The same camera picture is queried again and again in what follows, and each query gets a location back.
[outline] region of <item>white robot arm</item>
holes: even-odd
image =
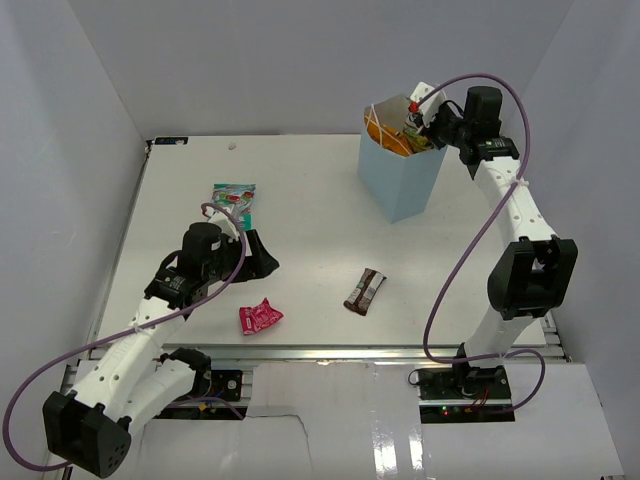
[[[251,256],[245,257],[234,283],[264,278],[279,267],[255,230],[246,231],[245,236]],[[168,404],[184,395],[207,394],[211,360],[197,350],[181,348],[163,355],[160,368],[140,381],[189,313],[144,330],[139,325],[182,312],[202,300],[210,285],[230,277],[241,256],[239,237],[223,215],[211,215],[208,222],[189,227],[182,249],[161,263],[145,289],[127,327],[137,331],[115,341],[69,394],[54,392],[45,402],[45,431],[52,453],[106,478],[121,465],[131,437]]]
[[[448,376],[444,380],[429,375],[426,383],[488,391],[495,383],[507,383],[502,357],[520,333],[562,304],[578,250],[573,240],[560,239],[545,222],[527,182],[518,175],[518,150],[511,139],[500,135],[500,90],[470,88],[464,110],[457,107],[462,116],[449,103],[438,106],[423,132],[438,148],[459,149],[460,160],[494,211],[506,198],[496,217],[505,251],[487,282],[491,308],[471,338],[460,345],[453,373],[442,373],[441,377]]]

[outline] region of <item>white table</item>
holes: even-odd
[[[358,146],[356,135],[191,137],[186,145],[155,145],[99,337],[125,327],[160,261],[180,247],[189,224],[202,220],[199,206],[213,184],[229,182],[257,184],[253,225],[281,267],[197,310],[172,345],[420,345],[446,275],[490,212],[450,151],[426,211],[391,225],[357,177]],[[458,345],[473,333],[488,306],[487,276],[503,250],[492,228],[450,289],[433,345]],[[388,279],[361,317],[342,302],[365,267]],[[238,308],[264,297],[284,318],[243,336]],[[517,341],[544,343],[537,322]]]
[[[535,384],[539,367],[507,365],[507,371],[514,396],[523,398]],[[273,389],[289,385],[285,378],[276,383]],[[333,404],[340,396],[340,391],[327,389],[310,408]],[[344,413],[340,407],[334,408],[338,417]],[[317,422],[309,417],[305,421],[306,431],[317,435]],[[385,422],[385,426],[397,436],[403,432],[403,426],[393,421]],[[584,365],[550,365],[539,394],[517,412],[515,422],[422,425],[420,430],[426,476],[437,480],[595,480],[623,473]],[[351,448],[353,444],[363,447],[367,440],[371,447],[371,429],[363,438],[351,433],[347,459],[336,455],[343,437],[336,438],[337,446],[329,445],[325,449],[328,451],[323,451],[318,442],[312,442],[307,450],[305,440],[300,420],[295,417],[247,418],[242,422],[153,420],[142,436],[134,438],[112,480],[312,480],[319,477],[313,475],[310,456],[316,471],[332,466],[337,470],[336,475],[326,478],[376,478],[373,454],[367,456],[364,449]],[[75,469],[71,480],[95,478]],[[384,478],[415,477],[404,472]]]

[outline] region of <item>brown candy wrapper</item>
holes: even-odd
[[[365,268],[358,285],[356,285],[349,298],[344,301],[344,306],[352,312],[365,316],[378,288],[386,279],[387,277],[380,272]]]

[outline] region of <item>red snack package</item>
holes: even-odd
[[[260,330],[269,328],[283,316],[282,313],[271,308],[266,298],[256,307],[240,307],[242,333],[245,335],[258,333]]]

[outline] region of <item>white wall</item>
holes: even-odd
[[[474,70],[522,92],[572,0],[69,3],[151,138],[356,132],[367,103]]]
[[[630,479],[640,478],[638,52],[640,2],[575,2],[524,96],[527,178],[545,217],[579,249],[556,312],[561,338],[587,364]]]
[[[66,0],[0,0],[0,410],[37,367],[80,345],[105,282],[144,144]],[[27,391],[20,451],[45,456],[42,403]],[[0,448],[0,478],[38,478]]]

